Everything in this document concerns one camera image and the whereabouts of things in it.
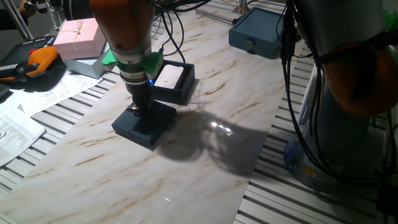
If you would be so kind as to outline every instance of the metal rod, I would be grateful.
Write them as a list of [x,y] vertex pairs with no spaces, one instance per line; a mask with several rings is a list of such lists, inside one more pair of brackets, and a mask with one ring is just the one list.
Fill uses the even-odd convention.
[[233,13],[246,14],[248,12],[248,0],[239,0],[239,6],[232,10]]
[[30,32],[25,21],[23,20],[21,14],[17,10],[17,7],[15,6],[14,2],[11,0],[1,0],[1,2],[6,8],[8,14],[11,16],[11,19],[14,22],[15,26],[17,27],[22,38],[26,41],[33,40],[34,39],[33,35]]
[[248,8],[248,0],[239,0],[239,13],[246,13],[245,10]]
[[224,17],[224,16],[219,16],[219,15],[216,15],[214,13],[207,12],[207,11],[204,11],[204,10],[201,10],[201,9],[197,9],[196,12],[199,15],[207,16],[207,17],[210,17],[212,19],[216,19],[218,21],[225,22],[227,24],[232,24],[232,19],[230,19],[230,18],[227,18],[227,17]]

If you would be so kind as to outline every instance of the paper document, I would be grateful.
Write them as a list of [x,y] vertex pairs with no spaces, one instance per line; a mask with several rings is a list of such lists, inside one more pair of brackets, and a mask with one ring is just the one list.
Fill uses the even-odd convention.
[[101,80],[102,78],[95,79],[84,75],[71,75],[70,72],[66,72],[57,86],[52,88],[52,90],[29,93],[24,96],[19,109],[27,116],[32,116],[97,85]]
[[18,109],[0,116],[0,166],[31,146],[45,128]]

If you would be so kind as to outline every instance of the white slatted surface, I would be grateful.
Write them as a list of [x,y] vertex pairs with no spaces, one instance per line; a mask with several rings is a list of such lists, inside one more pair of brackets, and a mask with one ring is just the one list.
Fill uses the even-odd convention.
[[[303,49],[301,56],[309,54]],[[311,58],[299,59],[291,90],[296,116],[313,69]],[[376,212],[376,189],[321,194],[302,185],[285,168],[284,147],[294,137],[286,94],[262,148],[253,176],[236,215],[236,223],[384,223]]]

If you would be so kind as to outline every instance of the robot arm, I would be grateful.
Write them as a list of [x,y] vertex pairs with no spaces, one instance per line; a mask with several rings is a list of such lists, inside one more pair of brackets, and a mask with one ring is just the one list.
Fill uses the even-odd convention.
[[139,63],[150,54],[154,7],[145,0],[90,0],[90,4],[133,95],[136,112],[146,114],[150,83]]
[[343,110],[383,113],[398,102],[398,67],[386,45],[381,1],[294,0],[310,48]]

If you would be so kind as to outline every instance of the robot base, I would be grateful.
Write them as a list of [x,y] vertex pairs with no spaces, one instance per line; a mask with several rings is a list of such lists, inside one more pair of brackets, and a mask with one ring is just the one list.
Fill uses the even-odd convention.
[[146,148],[152,147],[177,116],[175,108],[157,101],[149,103],[150,114],[138,116],[130,105],[112,124],[116,134]]
[[[306,131],[303,135],[310,149],[315,152],[315,145],[311,136]],[[349,180],[365,181],[369,179],[373,170],[380,163],[384,148],[384,132],[369,128],[367,138],[362,145],[357,147],[338,148],[322,143],[321,145],[322,149],[341,152],[339,153],[340,159],[335,159],[335,162],[339,165],[330,164],[336,170],[340,170],[340,174]],[[339,180],[318,170],[310,162],[296,137],[287,144],[284,159],[287,170],[303,185],[325,193],[343,190]]]

